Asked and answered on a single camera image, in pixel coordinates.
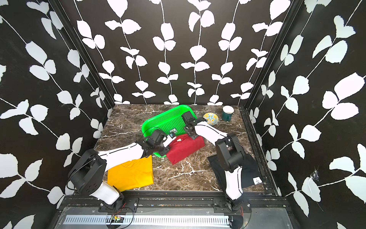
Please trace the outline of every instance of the brown marble surface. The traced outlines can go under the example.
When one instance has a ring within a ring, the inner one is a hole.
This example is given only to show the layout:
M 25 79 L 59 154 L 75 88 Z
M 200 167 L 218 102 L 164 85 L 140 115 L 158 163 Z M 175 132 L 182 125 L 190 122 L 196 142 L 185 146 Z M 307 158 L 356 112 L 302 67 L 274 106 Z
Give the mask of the brown marble surface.
M 95 146 L 96 151 L 119 148 L 143 137 L 142 123 L 176 105 L 121 104 L 113 108 L 102 135 Z M 221 119 L 222 106 L 191 106 L 197 117 L 207 112 L 217 114 Z M 234 106 L 231 122 L 219 121 L 214 127 L 223 132 L 234 132 L 240 143 L 254 157 L 238 106 Z M 154 184 L 139 190 L 219 191 L 215 174 L 207 157 L 216 154 L 215 146 L 205 140 L 205 147 L 191 154 L 181 162 L 172 165 L 168 158 L 153 155 Z M 243 188 L 246 192 L 263 192 L 262 184 Z

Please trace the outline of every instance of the green plastic basket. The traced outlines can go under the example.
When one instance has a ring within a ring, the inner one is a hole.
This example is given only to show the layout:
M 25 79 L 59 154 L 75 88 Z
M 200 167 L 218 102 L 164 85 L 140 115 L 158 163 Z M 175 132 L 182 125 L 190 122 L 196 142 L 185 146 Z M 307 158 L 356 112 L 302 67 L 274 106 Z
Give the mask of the green plastic basket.
M 159 128 L 162 129 L 166 134 L 170 134 L 171 132 L 174 132 L 177 136 L 185 134 L 185 123 L 183 121 L 182 114 L 187 111 L 189 111 L 193 117 L 197 118 L 189 106 L 179 105 L 146 120 L 141 126 L 141 131 L 143 132 L 144 137 L 150 136 L 154 130 Z M 159 153 L 154 153 L 154 155 L 160 158 L 166 157 L 166 155 L 160 156 Z

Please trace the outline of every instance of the yellow t-shirt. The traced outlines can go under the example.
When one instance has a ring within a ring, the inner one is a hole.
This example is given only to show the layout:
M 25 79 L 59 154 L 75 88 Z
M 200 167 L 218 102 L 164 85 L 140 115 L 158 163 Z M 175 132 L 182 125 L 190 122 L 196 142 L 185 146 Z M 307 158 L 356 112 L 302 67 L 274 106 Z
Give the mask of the yellow t-shirt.
M 121 192 L 153 184 L 152 157 L 132 160 L 109 169 L 107 183 Z

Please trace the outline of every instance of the wall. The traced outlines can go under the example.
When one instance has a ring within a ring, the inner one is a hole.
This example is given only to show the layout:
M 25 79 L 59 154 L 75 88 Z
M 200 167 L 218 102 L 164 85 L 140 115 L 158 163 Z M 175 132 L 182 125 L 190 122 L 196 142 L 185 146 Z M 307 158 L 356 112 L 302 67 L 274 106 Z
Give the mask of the wall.
M 48 3 L 0 0 L 0 30 L 0 228 L 46 228 L 112 109 Z
M 304 1 L 249 111 L 301 228 L 361 228 L 366 2 Z
M 116 103 L 205 105 L 248 98 L 291 3 L 60 2 Z

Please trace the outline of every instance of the clothing label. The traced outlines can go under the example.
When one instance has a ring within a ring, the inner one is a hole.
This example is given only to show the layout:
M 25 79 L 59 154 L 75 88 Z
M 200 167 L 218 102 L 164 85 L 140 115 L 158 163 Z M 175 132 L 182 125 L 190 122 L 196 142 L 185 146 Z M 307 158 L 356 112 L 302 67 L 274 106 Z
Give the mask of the clothing label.
M 260 183 L 262 183 L 262 180 L 259 177 L 255 177 L 255 178 L 253 178 L 253 182 L 254 182 L 254 184 L 260 184 Z

